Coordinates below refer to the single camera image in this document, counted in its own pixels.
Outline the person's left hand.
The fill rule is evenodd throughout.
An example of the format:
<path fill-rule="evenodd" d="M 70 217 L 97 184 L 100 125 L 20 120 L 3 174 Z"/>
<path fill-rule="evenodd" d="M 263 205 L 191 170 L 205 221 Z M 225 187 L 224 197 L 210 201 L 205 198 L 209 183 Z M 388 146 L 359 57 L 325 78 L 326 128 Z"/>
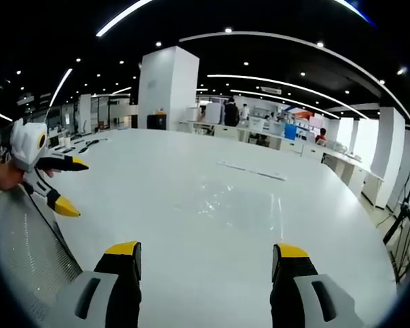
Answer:
<path fill-rule="evenodd" d="M 13 160 L 0 163 L 0 191 L 13 189 L 23 181 L 25 172 L 18 168 Z"/>

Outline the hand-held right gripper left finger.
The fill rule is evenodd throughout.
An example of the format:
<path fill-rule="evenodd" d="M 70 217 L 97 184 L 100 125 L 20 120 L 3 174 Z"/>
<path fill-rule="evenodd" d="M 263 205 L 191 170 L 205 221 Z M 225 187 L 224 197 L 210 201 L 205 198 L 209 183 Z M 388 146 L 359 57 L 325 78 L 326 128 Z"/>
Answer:
<path fill-rule="evenodd" d="M 137 327 L 141 303 L 141 243 L 108 248 L 92 271 L 57 295 L 57 327 Z"/>

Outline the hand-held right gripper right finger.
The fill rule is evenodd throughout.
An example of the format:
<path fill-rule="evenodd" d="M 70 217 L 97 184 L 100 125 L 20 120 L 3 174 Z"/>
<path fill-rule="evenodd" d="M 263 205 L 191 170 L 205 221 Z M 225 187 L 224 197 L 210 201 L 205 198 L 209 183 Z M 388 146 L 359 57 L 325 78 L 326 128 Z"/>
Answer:
<path fill-rule="evenodd" d="M 330 276 L 319 274 L 308 253 L 273 246 L 271 317 L 274 327 L 363 327 L 355 300 Z"/>

